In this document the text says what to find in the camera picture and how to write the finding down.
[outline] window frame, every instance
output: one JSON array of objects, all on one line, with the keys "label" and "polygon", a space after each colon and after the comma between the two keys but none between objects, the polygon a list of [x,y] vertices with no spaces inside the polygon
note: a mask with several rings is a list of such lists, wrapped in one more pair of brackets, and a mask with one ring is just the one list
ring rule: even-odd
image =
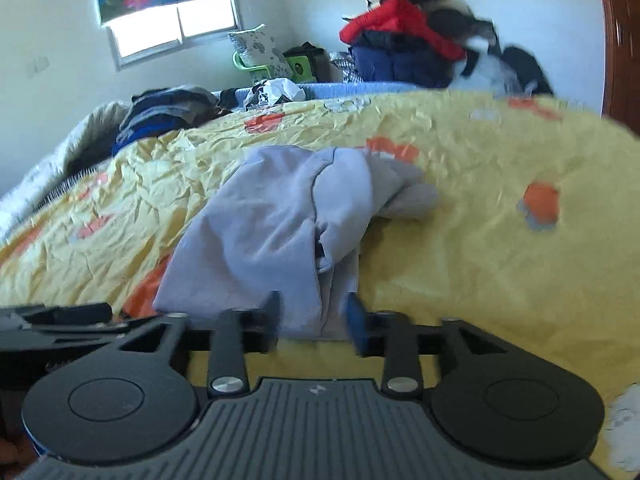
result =
[{"label": "window frame", "polygon": [[181,40],[173,40],[167,43],[162,43],[156,46],[152,46],[152,47],[146,48],[145,50],[140,50],[139,52],[135,52],[125,57],[122,57],[120,55],[120,51],[118,49],[118,40],[116,39],[115,34],[111,30],[111,27],[107,25],[105,28],[107,29],[107,35],[109,37],[109,45],[111,48],[111,53],[113,54],[113,61],[116,66],[116,70],[119,72],[123,68],[139,64],[140,62],[143,62],[143,61],[156,59],[158,57],[166,56],[167,54],[171,54],[173,52],[178,52],[180,50],[185,50],[187,48],[192,48],[194,46],[199,46],[206,43],[211,43],[212,41],[219,41],[222,39],[226,39],[226,34],[228,32],[231,32],[233,30],[242,30],[242,20],[241,20],[240,12],[238,9],[238,0],[231,0],[231,9],[234,14],[234,21],[236,22],[236,24],[233,27],[221,28],[220,30],[203,32],[201,34],[196,34],[195,36],[188,36],[188,37],[184,35],[184,31],[182,30],[182,22],[180,20],[180,10],[176,9],[176,13],[178,15],[178,24],[180,26],[180,34],[182,36]]}]

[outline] gray clothing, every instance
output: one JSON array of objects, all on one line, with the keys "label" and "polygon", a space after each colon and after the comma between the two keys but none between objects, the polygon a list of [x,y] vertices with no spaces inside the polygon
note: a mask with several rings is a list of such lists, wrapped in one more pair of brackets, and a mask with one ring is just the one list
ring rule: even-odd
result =
[{"label": "gray clothing", "polygon": [[280,333],[344,338],[358,246],[373,216],[423,218],[436,192],[420,169],[368,150],[255,151],[193,219],[154,308],[215,316],[281,293]]}]

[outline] window pane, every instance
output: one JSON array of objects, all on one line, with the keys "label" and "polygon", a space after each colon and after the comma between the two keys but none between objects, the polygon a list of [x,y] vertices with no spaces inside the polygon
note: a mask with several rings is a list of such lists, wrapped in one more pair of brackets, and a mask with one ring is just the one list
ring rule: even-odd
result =
[{"label": "window pane", "polygon": [[185,36],[236,26],[233,0],[192,0],[178,4]]},{"label": "window pane", "polygon": [[181,40],[175,6],[151,7],[109,22],[118,44],[120,57],[146,48]]}]

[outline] window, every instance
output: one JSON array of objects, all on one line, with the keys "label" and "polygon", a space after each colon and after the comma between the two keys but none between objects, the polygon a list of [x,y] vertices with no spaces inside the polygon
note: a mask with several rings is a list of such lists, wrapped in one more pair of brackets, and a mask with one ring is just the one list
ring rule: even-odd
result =
[{"label": "window", "polygon": [[213,33],[238,28],[235,0],[191,0],[151,7],[111,20],[116,65],[193,46]]}]

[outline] silver screw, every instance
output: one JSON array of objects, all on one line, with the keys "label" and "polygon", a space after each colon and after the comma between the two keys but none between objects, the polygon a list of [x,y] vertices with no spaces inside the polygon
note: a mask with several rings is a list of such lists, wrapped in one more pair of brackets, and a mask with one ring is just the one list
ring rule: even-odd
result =
[{"label": "silver screw", "polygon": [[411,377],[394,377],[386,382],[386,387],[399,394],[408,394],[418,388],[418,381]]},{"label": "silver screw", "polygon": [[221,394],[234,394],[242,389],[244,382],[238,377],[218,377],[211,381],[211,387]]}]

